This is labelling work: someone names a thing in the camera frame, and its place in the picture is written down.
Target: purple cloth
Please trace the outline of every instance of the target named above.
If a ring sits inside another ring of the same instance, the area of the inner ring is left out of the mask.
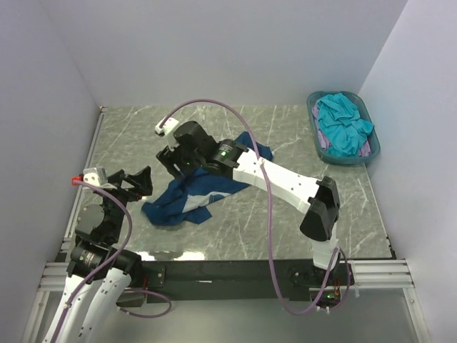
[[[313,112],[314,123],[316,124],[316,127],[317,127],[317,137],[319,138],[321,147],[322,147],[322,149],[327,150],[330,147],[331,143],[328,140],[328,138],[326,137],[326,135],[323,134],[323,132],[319,128],[319,124],[317,122],[317,118],[319,115],[319,108],[317,107],[317,103],[314,105],[314,107],[312,108],[311,111]],[[363,144],[363,146],[360,148],[360,150],[358,150],[358,156],[360,157],[360,156],[368,156],[368,155],[371,155],[371,148],[370,148],[370,144],[369,144],[368,140],[366,140],[365,143]]]

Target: black metal bar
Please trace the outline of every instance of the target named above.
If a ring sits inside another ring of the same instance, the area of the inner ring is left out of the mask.
[[[309,300],[309,288],[320,287],[325,274],[315,268],[311,259],[280,259],[275,261],[275,267],[282,295],[297,301]],[[143,262],[143,273],[149,289],[172,300],[276,298],[266,260],[148,261]],[[327,285],[333,285],[337,278],[342,286],[346,285],[344,263],[332,271]],[[160,301],[148,298],[148,302]]]

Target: teal cloth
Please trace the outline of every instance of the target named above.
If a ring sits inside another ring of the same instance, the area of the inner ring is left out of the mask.
[[[358,108],[342,93],[325,95],[317,101],[321,131],[331,142],[334,156],[358,156],[374,125],[360,118]]]

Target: white connector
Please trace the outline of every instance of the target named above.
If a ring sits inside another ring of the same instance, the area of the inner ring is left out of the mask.
[[[173,136],[173,133],[179,128],[179,121],[173,118],[168,118],[162,127],[160,127],[160,123],[156,125],[155,131],[159,136],[164,136],[166,138],[169,149],[173,151],[174,148],[179,145]]]

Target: white plastic part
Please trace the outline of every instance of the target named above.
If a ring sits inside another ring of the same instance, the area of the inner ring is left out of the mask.
[[[60,319],[62,311],[67,306],[66,302],[70,297],[71,293],[75,288],[83,281],[82,277],[72,275],[65,279],[64,294],[60,299],[59,307],[57,308],[56,314],[52,319],[51,326],[49,327],[48,333],[44,337],[43,343],[49,343],[51,341],[54,332],[56,331],[57,322]],[[66,314],[64,325],[62,325],[59,336],[57,337],[56,343],[74,343],[78,339],[79,330],[86,317],[87,310],[94,298],[97,289],[101,285],[101,280],[93,281],[91,284],[85,284],[78,295],[74,298],[73,304]]]
[[[108,177],[106,176],[105,168],[98,166],[95,168],[86,168],[83,170],[83,181],[92,186],[103,188],[103,189],[115,189],[116,186],[108,183]]]
[[[84,323],[82,324],[78,342],[89,343],[95,337],[98,328],[108,315],[116,311],[116,301],[130,284],[131,277],[120,269],[112,268],[92,300]]]
[[[295,207],[305,214],[309,209],[308,199],[315,197],[319,189],[318,179],[305,177],[294,173],[282,166],[274,164],[266,159],[257,159],[256,153],[249,149],[238,158],[239,166],[233,169],[233,180],[251,184],[266,191],[265,179],[260,166],[266,170],[271,183],[271,193]],[[336,239],[336,223],[333,226],[332,237],[325,242],[311,239],[313,247],[313,263],[316,267],[327,269],[331,261],[331,255],[338,246]]]
[[[310,239],[311,246],[313,247],[313,264],[322,269],[327,269],[330,264],[331,255],[336,247],[338,247],[338,240],[336,238],[336,223],[333,225],[332,235],[328,241],[319,242]],[[337,258],[334,259],[331,268],[335,267]]]
[[[239,166],[233,169],[233,180],[251,184],[266,191],[265,179],[260,165],[265,167],[271,183],[271,193],[295,207],[301,213],[308,211],[309,197],[315,197],[318,179],[304,177],[264,158],[259,160],[256,153],[249,149],[238,158]]]
[[[174,148],[176,148],[179,145],[173,136],[173,133],[176,131],[176,129],[179,128],[179,121],[177,121],[174,118],[168,118],[162,127],[160,127],[160,123],[156,125],[156,133],[166,138],[166,142],[170,150],[173,151]]]

